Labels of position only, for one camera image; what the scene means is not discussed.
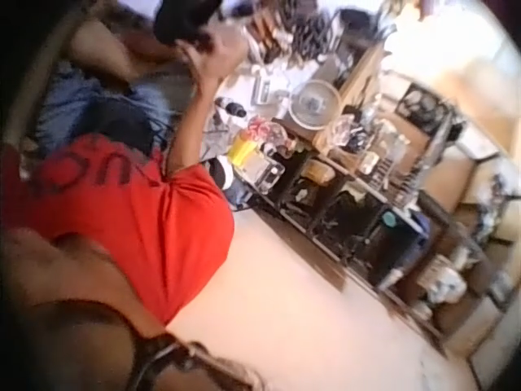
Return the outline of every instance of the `bottle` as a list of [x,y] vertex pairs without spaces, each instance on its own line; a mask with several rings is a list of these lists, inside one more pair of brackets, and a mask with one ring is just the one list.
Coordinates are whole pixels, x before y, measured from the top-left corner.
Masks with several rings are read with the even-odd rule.
[[246,116],[246,110],[244,110],[244,107],[241,104],[234,102],[233,99],[220,96],[215,99],[215,104],[219,108],[224,108],[231,116],[237,116],[239,118],[244,118]]

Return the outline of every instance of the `tile floor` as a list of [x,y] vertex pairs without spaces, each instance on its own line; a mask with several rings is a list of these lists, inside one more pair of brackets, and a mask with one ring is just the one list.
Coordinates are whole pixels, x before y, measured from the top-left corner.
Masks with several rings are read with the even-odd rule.
[[227,262],[170,325],[179,336],[288,391],[476,390],[465,362],[440,356],[299,235],[251,210],[235,219]]

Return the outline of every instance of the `man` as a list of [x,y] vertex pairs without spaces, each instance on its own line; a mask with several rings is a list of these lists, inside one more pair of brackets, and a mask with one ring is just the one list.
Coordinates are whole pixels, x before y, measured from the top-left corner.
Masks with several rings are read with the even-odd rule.
[[175,344],[153,338],[219,268],[233,234],[199,148],[247,46],[230,27],[209,32],[209,54],[178,43],[197,88],[165,159],[132,147],[129,133],[148,132],[147,119],[111,101],[29,182],[15,149],[2,150],[2,285],[52,389],[210,389],[167,367],[161,352]]

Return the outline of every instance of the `eyeglasses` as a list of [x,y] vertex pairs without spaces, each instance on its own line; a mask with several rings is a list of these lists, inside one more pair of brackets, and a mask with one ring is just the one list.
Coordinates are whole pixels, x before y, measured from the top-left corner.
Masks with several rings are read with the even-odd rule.
[[52,301],[40,304],[34,309],[38,314],[45,314],[39,319],[50,330],[78,323],[105,323],[124,327],[129,332],[134,348],[125,391],[156,390],[155,383],[167,368],[182,373],[203,369],[208,377],[205,382],[208,386],[203,389],[208,391],[254,391],[248,380],[237,376],[225,364],[212,357],[201,344],[181,343],[168,333],[152,338],[143,337],[121,312],[101,302]]

